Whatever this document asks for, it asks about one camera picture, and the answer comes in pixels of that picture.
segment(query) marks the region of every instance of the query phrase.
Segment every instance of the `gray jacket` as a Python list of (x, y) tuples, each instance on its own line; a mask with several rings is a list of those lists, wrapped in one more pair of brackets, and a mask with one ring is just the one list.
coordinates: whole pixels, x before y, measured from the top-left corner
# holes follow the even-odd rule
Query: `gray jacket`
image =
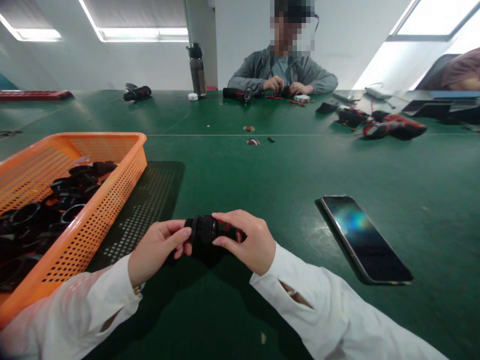
[[(271, 74), (270, 46), (261, 51), (255, 51), (247, 57), (240, 68), (233, 74), (228, 82), (229, 88), (252, 88), (254, 95), (260, 95), (264, 83)], [(337, 77), (320, 67), (310, 57), (289, 57), (290, 84), (302, 83), (312, 85), (313, 94), (324, 94), (335, 90), (339, 84)]]

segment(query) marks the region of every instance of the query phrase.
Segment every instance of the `orange plastic basket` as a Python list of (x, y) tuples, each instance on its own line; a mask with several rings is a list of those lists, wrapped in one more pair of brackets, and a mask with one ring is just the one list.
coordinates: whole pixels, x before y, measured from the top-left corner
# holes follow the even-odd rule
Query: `orange plastic basket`
[(48, 136), (0, 163), (0, 214), (41, 201), (75, 161), (114, 161), (110, 174), (70, 226), (11, 294), (0, 294), (0, 329), (23, 308), (85, 271), (142, 175), (147, 137), (134, 132), (66, 132)]

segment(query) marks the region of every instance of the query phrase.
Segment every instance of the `window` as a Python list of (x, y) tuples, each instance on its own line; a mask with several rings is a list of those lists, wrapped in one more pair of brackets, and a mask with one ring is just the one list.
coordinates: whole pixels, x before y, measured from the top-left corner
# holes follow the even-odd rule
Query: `window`
[(479, 0), (413, 0), (387, 41), (448, 42), (479, 9)]
[(189, 41), (183, 0), (79, 0), (101, 42)]
[(18, 41), (56, 42), (62, 39), (35, 0), (1, 0), (0, 22)]

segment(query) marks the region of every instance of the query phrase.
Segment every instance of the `chair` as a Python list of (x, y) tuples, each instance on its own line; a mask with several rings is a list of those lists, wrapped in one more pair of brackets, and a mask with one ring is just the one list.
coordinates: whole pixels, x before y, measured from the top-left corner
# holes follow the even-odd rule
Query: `chair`
[(416, 87), (415, 90), (427, 90), (425, 88), (425, 85), (428, 84), (428, 82), (435, 77), (439, 73), (440, 70), (442, 70), (445, 65), (447, 65), (448, 62), (451, 60), (455, 59), (456, 57), (460, 56), (461, 54), (445, 54), (440, 56), (440, 58), (435, 61), (435, 63), (432, 65), (430, 70), (426, 73), (424, 78), (420, 81), (418, 86)]

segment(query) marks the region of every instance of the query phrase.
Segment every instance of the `person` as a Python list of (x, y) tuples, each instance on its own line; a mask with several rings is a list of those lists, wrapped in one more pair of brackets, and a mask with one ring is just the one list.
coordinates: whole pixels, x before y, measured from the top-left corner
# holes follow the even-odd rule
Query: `person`
[(273, 46), (248, 56), (228, 82), (229, 88), (251, 88), (254, 95), (272, 90), (290, 97), (323, 94), (337, 88), (337, 77), (311, 57), (291, 56), (294, 40), (312, 13), (311, 6), (299, 3), (275, 0), (274, 16), (270, 19), (275, 31)]
[[(439, 351), (364, 302), (340, 277), (281, 247), (267, 223), (246, 211), (213, 213), (236, 227), (230, 251), (252, 272), (250, 284), (300, 335), (314, 359), (446, 359)], [(112, 267), (71, 278), (24, 309), (0, 334), (7, 358), (81, 359), (142, 299), (134, 289), (152, 277), (171, 251), (192, 254), (185, 220), (153, 224), (137, 248)]]
[(423, 88), (440, 91), (480, 91), (480, 47), (450, 60)]

